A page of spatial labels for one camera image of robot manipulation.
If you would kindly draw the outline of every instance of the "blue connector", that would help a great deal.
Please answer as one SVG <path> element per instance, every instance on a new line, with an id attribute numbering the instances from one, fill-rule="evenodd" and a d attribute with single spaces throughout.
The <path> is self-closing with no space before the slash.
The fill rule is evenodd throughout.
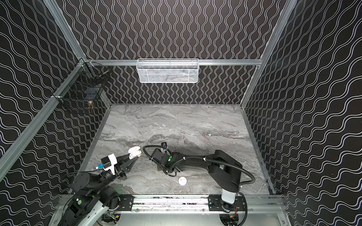
<path id="1" fill-rule="evenodd" d="M 103 163 L 99 164 L 96 169 L 102 169 L 104 166 L 103 166 Z"/>

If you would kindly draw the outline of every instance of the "black wire basket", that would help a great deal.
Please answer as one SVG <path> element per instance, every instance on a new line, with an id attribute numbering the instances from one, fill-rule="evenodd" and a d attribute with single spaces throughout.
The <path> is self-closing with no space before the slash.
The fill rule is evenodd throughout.
<path id="1" fill-rule="evenodd" d="M 85 63 L 57 100 L 72 114 L 92 114 L 109 77 L 109 69 L 98 63 Z"/>

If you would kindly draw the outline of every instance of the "white wire basket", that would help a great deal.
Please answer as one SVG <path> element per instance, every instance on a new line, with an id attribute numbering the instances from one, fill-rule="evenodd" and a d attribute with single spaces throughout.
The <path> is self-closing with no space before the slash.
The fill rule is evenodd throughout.
<path id="1" fill-rule="evenodd" d="M 138 59 L 136 69 L 142 83 L 199 81 L 199 59 Z"/>

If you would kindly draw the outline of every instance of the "gray marble surface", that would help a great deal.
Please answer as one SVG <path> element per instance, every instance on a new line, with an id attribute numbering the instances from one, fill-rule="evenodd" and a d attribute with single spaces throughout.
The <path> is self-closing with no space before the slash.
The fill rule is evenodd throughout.
<path id="1" fill-rule="evenodd" d="M 269 194 L 240 107 L 233 105 L 113 105 L 97 146 L 87 165 L 94 170 L 100 159 L 128 153 L 166 141 L 169 148 L 189 155 L 223 150 L 251 172 L 256 182 L 241 188 L 244 194 Z M 187 184 L 178 183 L 180 176 Z M 111 185 L 127 194 L 220 194 L 221 188 L 207 173 L 184 171 L 176 177 L 157 171 L 145 154 L 124 181 Z M 242 180 L 248 180 L 242 174 Z"/>

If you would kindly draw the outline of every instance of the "patterned wall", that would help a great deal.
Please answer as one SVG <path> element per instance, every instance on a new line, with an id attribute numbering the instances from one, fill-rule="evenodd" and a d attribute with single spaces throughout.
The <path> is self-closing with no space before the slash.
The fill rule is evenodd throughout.
<path id="1" fill-rule="evenodd" d="M 255 66 L 201 66 L 197 83 L 140 83 L 136 67 L 109 67 L 105 88 L 112 103 L 241 102 Z"/>
<path id="2" fill-rule="evenodd" d="M 0 183 L 0 225 L 47 226 L 67 183 L 79 170 L 102 121 L 102 102 L 94 115 L 72 115 L 59 105 Z"/>
<path id="3" fill-rule="evenodd" d="M 285 0 L 57 0 L 89 59 L 259 59 Z"/>
<path id="4" fill-rule="evenodd" d="M 41 0 L 0 1 L 0 156 L 78 60 Z"/>
<path id="5" fill-rule="evenodd" d="M 362 1 L 299 0 L 246 113 L 293 225 L 362 224 Z"/>

